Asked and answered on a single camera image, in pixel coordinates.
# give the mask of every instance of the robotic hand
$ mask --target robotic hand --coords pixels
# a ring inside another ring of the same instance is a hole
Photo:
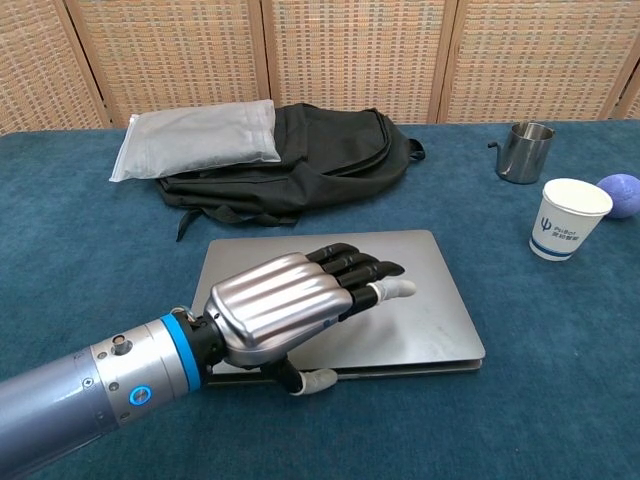
[[[198,390],[215,365],[256,369],[292,395],[337,374],[299,372],[287,353],[337,322],[409,296],[404,269],[333,244],[290,253],[211,289],[201,317],[157,320],[0,383],[0,478],[27,475],[149,411]]]

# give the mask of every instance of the laptop lid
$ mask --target laptop lid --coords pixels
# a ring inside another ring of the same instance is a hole
[[[485,350],[433,234],[427,230],[214,240],[193,300],[202,315],[213,284],[290,252],[309,253],[344,242],[402,265],[417,293],[393,299],[320,333],[289,353],[300,370],[333,368],[339,377],[396,376],[480,368]],[[257,371],[226,363],[216,383],[255,381]]]

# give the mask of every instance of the paper cup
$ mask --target paper cup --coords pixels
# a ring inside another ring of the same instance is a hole
[[[529,246],[546,260],[568,260],[612,208],[613,200],[600,187],[573,178],[550,180],[542,190]]]

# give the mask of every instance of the table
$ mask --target table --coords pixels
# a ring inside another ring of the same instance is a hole
[[[431,230],[482,338],[475,373],[191,394],[34,478],[640,478],[640,216],[563,263],[527,245],[546,180],[640,175],[640,122],[556,122],[540,181],[494,173],[507,125],[402,129],[428,150],[383,195],[295,227],[201,218],[109,183],[123,130],[0,138],[0,380],[190,304],[209,242]]]

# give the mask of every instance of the black backpack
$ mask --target black backpack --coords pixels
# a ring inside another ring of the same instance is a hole
[[[398,181],[422,145],[376,109],[326,110],[298,103],[276,109],[281,163],[241,164],[182,173],[156,182],[165,203],[224,223],[293,224],[305,211],[374,196]]]

